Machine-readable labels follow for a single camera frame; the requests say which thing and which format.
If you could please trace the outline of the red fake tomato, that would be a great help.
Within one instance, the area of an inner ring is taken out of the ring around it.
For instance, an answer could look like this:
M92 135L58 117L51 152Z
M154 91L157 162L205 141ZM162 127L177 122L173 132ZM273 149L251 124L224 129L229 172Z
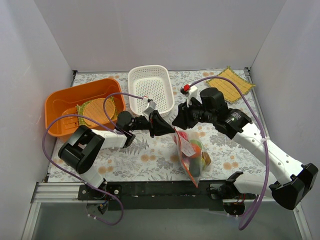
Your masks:
M181 142L182 141L189 142L189 136L188 136L187 132L179 130L177 133L178 133L178 136L179 136L179 139L180 139Z

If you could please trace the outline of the orange fake tangerine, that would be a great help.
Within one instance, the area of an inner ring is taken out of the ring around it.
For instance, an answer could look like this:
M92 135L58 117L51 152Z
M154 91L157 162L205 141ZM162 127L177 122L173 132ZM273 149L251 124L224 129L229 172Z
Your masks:
M196 144L192 144L191 145L193 150L194 150L194 154L191 156L192 158L197 158L199 156L201 156L202 154L202 148L200 148L198 145Z

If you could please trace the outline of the clear zip top bag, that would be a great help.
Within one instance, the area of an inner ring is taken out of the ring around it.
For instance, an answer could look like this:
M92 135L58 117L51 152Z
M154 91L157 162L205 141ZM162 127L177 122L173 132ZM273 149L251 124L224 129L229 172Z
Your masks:
M178 130L172 135L177 146L180 164L188 178L198 188L202 173L211 165L211 157L198 134L190 129Z

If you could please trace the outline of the dark green fake avocado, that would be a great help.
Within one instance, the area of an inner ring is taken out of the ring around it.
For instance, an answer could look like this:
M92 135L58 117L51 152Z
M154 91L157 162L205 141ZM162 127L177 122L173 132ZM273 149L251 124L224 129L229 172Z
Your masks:
M203 170L203 162L202 160L192 159L189 164L189 172L192 177L198 178Z

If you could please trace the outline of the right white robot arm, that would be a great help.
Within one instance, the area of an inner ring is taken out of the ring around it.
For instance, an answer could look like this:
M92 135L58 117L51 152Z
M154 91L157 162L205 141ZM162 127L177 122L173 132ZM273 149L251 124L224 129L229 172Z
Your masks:
M252 119L243 111L229 108L224 95L215 87L198 92L188 84L181 88L186 101L178 105L177 117L172 122L183 130L198 123L212 124L221 134L248 150L266 167L265 177L232 174L220 187L222 195L237 199L243 194L264 195L280 206L293 210L313 188L318 168L313 163L303 164L290 157L267 139Z

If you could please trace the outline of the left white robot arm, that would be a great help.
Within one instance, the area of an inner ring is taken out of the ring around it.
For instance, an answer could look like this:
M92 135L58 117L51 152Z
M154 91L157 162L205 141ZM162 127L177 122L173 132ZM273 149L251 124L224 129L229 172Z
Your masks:
M116 122L114 131L95 130L81 125L73 135L63 144L58 157L73 168L80 178L90 185L89 194L95 200L106 196L105 179L94 167L94 162L101 149L124 149L135 139L132 131L148 130L150 136L163 136L175 133L174 128L167 123L157 110L147 117L134 117L128 111L122 111Z

